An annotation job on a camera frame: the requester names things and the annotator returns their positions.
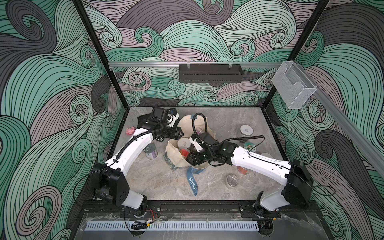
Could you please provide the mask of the purple yellow label seed can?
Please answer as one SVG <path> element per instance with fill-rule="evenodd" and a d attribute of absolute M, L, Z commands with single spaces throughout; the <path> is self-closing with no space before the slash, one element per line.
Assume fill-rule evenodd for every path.
<path fill-rule="evenodd" d="M 146 158 L 149 160 L 154 160 L 158 156 L 158 152 L 155 144 L 150 143 L 144 148 L 144 153 Z"/>

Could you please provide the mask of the cream canvas tote bag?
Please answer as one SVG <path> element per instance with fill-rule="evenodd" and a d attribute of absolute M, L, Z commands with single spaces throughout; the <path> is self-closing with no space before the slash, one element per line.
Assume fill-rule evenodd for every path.
<path fill-rule="evenodd" d="M 200 115 L 194 117 L 193 115 L 188 115 L 183 117 L 179 123 L 178 127 L 181 127 L 184 132 L 184 138 L 191 138 L 196 130 L 197 134 L 209 133 L 214 135 L 214 132 L 208 127 L 207 118 Z M 164 160 L 172 171 L 177 169 L 186 169 L 186 177 L 188 184 L 195 196 L 198 195 L 198 184 L 195 180 L 195 175 L 203 172 L 207 167 L 208 163 L 203 163 L 201 165 L 192 165 L 192 163 L 187 161 L 188 157 L 192 156 L 192 151 L 194 151 L 194 146 L 191 145 L 190 149 L 179 149 L 177 146 L 178 140 L 169 140 L 166 146 L 166 151 L 164 153 Z"/>

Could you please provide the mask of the green lid seed jar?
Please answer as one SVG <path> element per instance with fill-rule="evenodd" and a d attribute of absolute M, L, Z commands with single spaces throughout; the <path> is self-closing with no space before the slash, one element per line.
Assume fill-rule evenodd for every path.
<path fill-rule="evenodd" d="M 243 168 L 243 167 L 237 167 L 237 170 L 243 174 L 243 175 L 247 175 L 249 173 L 249 170 L 246 169 L 246 168 Z"/>

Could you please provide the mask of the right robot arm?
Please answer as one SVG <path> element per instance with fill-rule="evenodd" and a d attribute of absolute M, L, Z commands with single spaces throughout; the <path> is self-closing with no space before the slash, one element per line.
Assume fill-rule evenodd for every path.
<path fill-rule="evenodd" d="M 190 141 L 195 151 L 187 157 L 192 166 L 208 163 L 213 167 L 222 165 L 241 167 L 264 175 L 280 185 L 273 193 L 260 193 L 257 208 L 268 212 L 288 205 L 305 209 L 309 206 L 312 193 L 323 197 L 330 197 L 336 193 L 335 188 L 331 186 L 314 186 L 308 169 L 298 160 L 281 161 L 253 153 L 235 144 L 233 138 L 218 142 L 208 133 L 207 124 L 204 124 L 204 131 L 201 134 L 197 132 L 195 125 L 192 129 Z"/>

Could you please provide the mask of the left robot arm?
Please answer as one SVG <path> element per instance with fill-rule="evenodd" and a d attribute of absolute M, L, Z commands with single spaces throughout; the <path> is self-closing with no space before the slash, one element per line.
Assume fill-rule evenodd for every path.
<path fill-rule="evenodd" d="M 175 108 L 154 107 L 151 113 L 138 117 L 138 125 L 127 143 L 103 164 L 95 164 L 91 172 L 82 177 L 80 182 L 90 179 L 91 188 L 96 198 L 116 207 L 128 207 L 146 211 L 146 197 L 130 190 L 127 174 L 140 153 L 152 143 L 164 139 L 179 140 L 184 133 L 177 124 L 180 115 Z"/>

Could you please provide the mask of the clear jar cartoon leaf lid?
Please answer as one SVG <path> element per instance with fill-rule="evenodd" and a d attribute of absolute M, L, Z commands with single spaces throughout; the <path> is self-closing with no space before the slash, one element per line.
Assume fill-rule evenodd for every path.
<path fill-rule="evenodd" d="M 251 143 L 251 142 L 245 142 L 243 144 L 243 148 L 247 151 L 247 152 L 252 152 L 252 153 L 256 153 L 257 151 L 257 147 L 255 144 Z"/>

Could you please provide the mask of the clear small seed jar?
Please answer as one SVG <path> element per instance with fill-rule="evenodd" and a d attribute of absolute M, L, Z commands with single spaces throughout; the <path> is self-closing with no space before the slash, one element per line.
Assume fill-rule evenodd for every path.
<path fill-rule="evenodd" d="M 225 178 L 225 184 L 228 189 L 234 189 L 238 186 L 239 179 L 235 175 L 228 175 Z"/>

